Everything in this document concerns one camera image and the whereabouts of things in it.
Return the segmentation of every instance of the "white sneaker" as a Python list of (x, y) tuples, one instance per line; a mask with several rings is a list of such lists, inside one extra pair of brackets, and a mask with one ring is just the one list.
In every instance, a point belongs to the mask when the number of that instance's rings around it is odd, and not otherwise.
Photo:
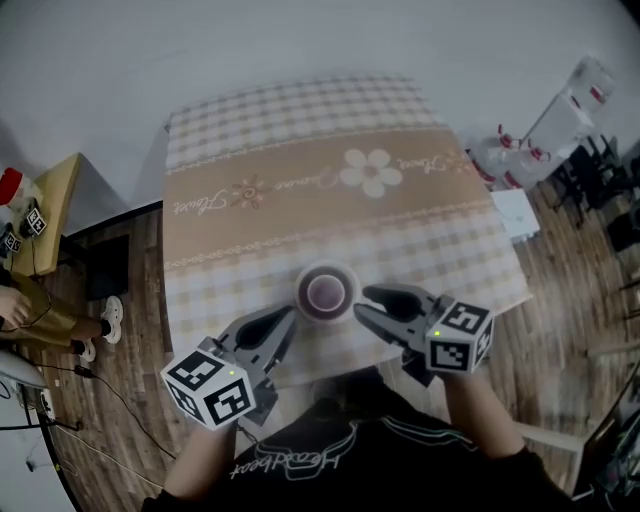
[(122, 337), (122, 328), (120, 327), (120, 322), (122, 322), (122, 315), (124, 314), (124, 308), (122, 307), (122, 301), (112, 295), (107, 299), (107, 304), (104, 307), (104, 311), (100, 315), (100, 318), (109, 322), (109, 326), (111, 327), (111, 332), (106, 336), (103, 336), (107, 342), (115, 345), (120, 341)]
[(93, 341), (87, 340), (83, 341), (84, 352), (80, 354), (80, 357), (84, 359), (87, 363), (91, 363), (96, 358), (96, 347), (93, 344)]

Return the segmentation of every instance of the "red object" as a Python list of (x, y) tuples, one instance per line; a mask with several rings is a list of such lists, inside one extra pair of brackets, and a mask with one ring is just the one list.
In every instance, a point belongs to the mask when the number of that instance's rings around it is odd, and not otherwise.
[(604, 105), (604, 98), (602, 97), (602, 91), (598, 89), (595, 85), (591, 86), (591, 96), (593, 96), (598, 103)]
[(480, 169), (480, 166), (475, 160), (471, 160), (471, 163), (476, 168), (477, 173), (480, 175), (483, 181), (485, 181), (486, 183), (493, 183), (494, 181), (496, 181), (496, 179), (493, 176), (488, 175), (486, 172)]
[(507, 149), (510, 148), (512, 143), (513, 143), (513, 139), (511, 138), (511, 135), (509, 135), (508, 133), (505, 133), (500, 137), (500, 144), (502, 144), (503, 148), (507, 148)]
[[(543, 160), (542, 157), (547, 155), (547, 159)], [(538, 160), (538, 162), (548, 162), (551, 160), (551, 153), (548, 151), (542, 151), (540, 148), (533, 148), (531, 150), (531, 156)]]
[(511, 173), (509, 171), (507, 171), (507, 173), (504, 175), (504, 179), (507, 182), (507, 185), (509, 185), (511, 188), (522, 188), (520, 183), (518, 183), (516, 179), (511, 176)]
[(0, 178), (0, 206), (9, 204), (13, 196), (16, 195), (21, 181), (21, 172), (16, 171), (13, 167), (7, 167), (4, 170), (4, 174)]

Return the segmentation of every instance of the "hand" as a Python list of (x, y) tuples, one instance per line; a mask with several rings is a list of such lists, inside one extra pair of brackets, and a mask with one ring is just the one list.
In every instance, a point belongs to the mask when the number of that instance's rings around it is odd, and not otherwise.
[(23, 325), (31, 313), (31, 301), (15, 288), (0, 286), (0, 316), (13, 327)]

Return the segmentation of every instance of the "wooden floor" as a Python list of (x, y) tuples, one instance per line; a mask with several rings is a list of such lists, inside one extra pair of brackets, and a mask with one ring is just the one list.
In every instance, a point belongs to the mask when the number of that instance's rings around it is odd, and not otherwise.
[[(522, 423), (584, 435), (605, 414), (640, 351), (585, 357), (587, 349), (640, 339), (640, 320), (622, 317), (635, 305), (632, 292), (621, 285), (640, 267), (640, 250), (616, 257), (609, 248), (604, 225), (615, 214), (592, 212), (580, 231), (571, 210), (554, 213), (549, 205), (555, 191), (543, 184), (531, 194), (542, 226), (533, 240), (517, 246), (534, 299), (497, 320), (496, 337), (485, 370), (498, 395)], [(84, 242), (94, 244), (122, 234), (130, 236), (130, 287), (120, 344), (99, 342), (93, 371), (108, 380), (142, 419), (145, 427), (172, 453), (179, 453), (190, 425), (174, 407), (159, 372), (171, 359), (171, 345), (163, 302), (162, 216), (154, 212), (107, 228)], [(100, 313), (100, 303), (83, 300), (83, 268), (63, 266), (45, 280), (55, 295), (78, 312)], [(48, 364), (72, 367), (75, 356), (31, 354)], [(387, 383), (418, 409), (446, 418), (441, 386), (429, 390), (399, 370), (397, 362), (382, 365)], [(171, 459), (140, 431), (118, 399), (99, 381), (73, 373), (47, 370), (59, 419), (81, 420), (79, 436), (146, 478), (161, 483)], [(281, 399), (257, 430), (259, 437), (292, 421), (309, 404), (308, 387), (281, 392)], [(59, 456), (73, 464), (78, 477), (67, 474), (86, 511), (139, 510), (156, 487), (121, 469), (76, 439), (54, 429)], [(238, 450), (248, 446), (240, 436)], [(572, 455), (531, 444), (543, 456), (554, 480), (568, 486)]]

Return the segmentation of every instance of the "person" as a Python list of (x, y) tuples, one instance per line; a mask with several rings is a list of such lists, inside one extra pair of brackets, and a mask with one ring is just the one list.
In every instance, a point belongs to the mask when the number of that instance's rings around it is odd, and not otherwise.
[(307, 508), (302, 504), (347, 500), (425, 510), (573, 506), (485, 380), (442, 378), (451, 425), (415, 410), (370, 368), (349, 375), (336, 396), (322, 397), (235, 460), (235, 424), (198, 426), (160, 495), (147, 498), (142, 510), (213, 511), (227, 503), (244, 509), (274, 501)]
[(107, 299), (100, 319), (75, 315), (37, 281), (0, 269), (0, 342), (77, 354), (91, 362), (96, 357), (92, 340), (120, 341), (124, 311), (118, 297)]

